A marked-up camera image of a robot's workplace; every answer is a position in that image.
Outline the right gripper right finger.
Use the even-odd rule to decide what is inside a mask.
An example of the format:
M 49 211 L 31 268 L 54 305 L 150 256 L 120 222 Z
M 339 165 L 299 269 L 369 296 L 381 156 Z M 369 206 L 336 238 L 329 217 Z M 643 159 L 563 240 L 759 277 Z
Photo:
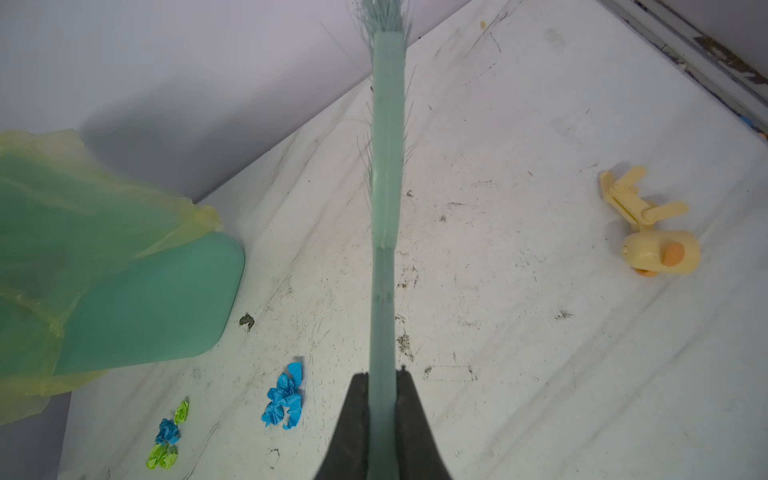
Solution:
M 404 367 L 396 372 L 395 446 L 399 478 L 451 480 L 435 443 L 413 377 Z

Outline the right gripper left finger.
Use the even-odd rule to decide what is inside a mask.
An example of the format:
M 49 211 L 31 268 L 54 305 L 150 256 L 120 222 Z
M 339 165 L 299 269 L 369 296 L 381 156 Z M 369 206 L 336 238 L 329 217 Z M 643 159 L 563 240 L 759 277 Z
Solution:
M 369 405 L 367 373 L 352 376 L 316 480 L 365 480 L 368 472 Z

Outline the green hand brush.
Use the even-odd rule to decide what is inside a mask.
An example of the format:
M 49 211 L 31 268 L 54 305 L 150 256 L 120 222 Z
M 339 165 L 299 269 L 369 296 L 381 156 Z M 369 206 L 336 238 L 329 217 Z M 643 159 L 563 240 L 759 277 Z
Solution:
M 366 479 L 399 476 L 395 446 L 396 312 L 394 278 L 405 159 L 405 66 L 409 24 L 400 1 L 362 1 L 358 18 L 372 62 L 369 197 L 372 288 Z

